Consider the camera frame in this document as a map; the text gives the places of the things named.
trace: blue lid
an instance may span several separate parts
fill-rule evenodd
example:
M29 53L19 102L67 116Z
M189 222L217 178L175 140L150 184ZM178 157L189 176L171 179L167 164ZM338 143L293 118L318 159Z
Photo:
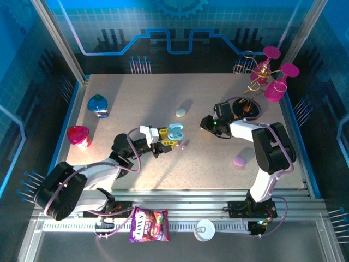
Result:
M107 100L100 94L93 96L87 103L87 109L93 112L106 110L108 107Z

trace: pink soap bar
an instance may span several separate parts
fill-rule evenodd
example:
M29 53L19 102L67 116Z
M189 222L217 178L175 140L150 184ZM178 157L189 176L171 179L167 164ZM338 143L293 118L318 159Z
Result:
M234 165L242 168L242 167L246 166L246 159L241 157L241 156L236 156L233 159L233 163L234 163Z

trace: blue line graphic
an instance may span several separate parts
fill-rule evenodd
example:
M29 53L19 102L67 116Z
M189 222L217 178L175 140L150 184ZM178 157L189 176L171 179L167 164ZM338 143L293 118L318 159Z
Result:
M345 162L347 162L347 165L349 166L349 156L348 156L348 153L345 149L345 146L344 146L344 143L341 139L341 136L342 136L342 129L343 129L343 125L349 121L349 115L346 115L345 117L343 117L341 119L341 121L339 121L339 125L338 125L338 132L337 132L337 142L338 142L338 145L342 151L342 154L343 154L343 157L345 159Z
M26 142L26 134L25 134L25 131L24 131L24 125L22 123L22 121L20 121L17 117L15 117L13 114L11 114L6 108L4 108L2 105L0 105L0 111L2 111L5 115L7 115L9 118L11 118L11 120L13 122L16 123L16 125L18 125L18 127L20 128L20 132L21 132L21 142L20 144L18 145L18 148L16 150L16 153L15 155L13 156L13 159L12 159L12 162L10 164L10 167L9 169L7 170L6 172L6 175L5 175L5 178L4 178L4 181L2 182L1 184L1 187L0 187L0 198L2 197L2 194L4 193L5 191L5 188L6 188L6 185L7 183L9 182L10 180L10 176L12 174L12 171L17 163L17 160L18 160L18 157L20 156L20 153L22 151L22 148L24 146L24 143Z
M125 47L121 52L101 52L101 53L87 53L81 42L79 37L77 36L77 33L73 27L73 24L71 23L67 12L65 11L62 3L58 0L59 5L61 6L63 15L65 17L65 19L67 20L67 23L71 29L71 32L74 35L74 38L77 42L77 45L80 48L81 53L83 53L85 56L122 56L123 54L125 54L127 52L127 50L129 50L129 48L138 40L138 39L142 39L142 38L150 38L151 37L151 33L165 33L166 34L166 40L167 40L167 52L171 55L188 55L190 53L192 53L192 46L194 43L194 33L196 32L208 32L209 33L209 37L210 38L221 38L223 39L223 41L232 49L234 50L234 52L237 55L242 55L244 52L243 51L239 51L230 41L229 39L224 35L224 34L215 34L214 33L214 29L213 28L196 28L196 29L192 29L189 33L189 49L188 51L172 51L172 47L171 47L171 37L170 37L170 31L168 29L164 29L164 28L159 28L159 29L146 29L146 34L139 34L136 35ZM264 55L263 52L254 52L255 55Z

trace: white lid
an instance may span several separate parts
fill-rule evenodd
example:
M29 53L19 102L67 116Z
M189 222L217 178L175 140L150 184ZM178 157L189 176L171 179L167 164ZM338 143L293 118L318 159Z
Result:
M195 233L202 240L210 240L215 233L214 224L207 219L200 220L195 226Z

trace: white soap bar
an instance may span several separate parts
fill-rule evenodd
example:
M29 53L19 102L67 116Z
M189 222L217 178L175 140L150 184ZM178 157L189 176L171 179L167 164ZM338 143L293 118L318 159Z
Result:
M180 108L176 110L176 116L177 117L182 117L185 116L186 114L186 109L185 108Z

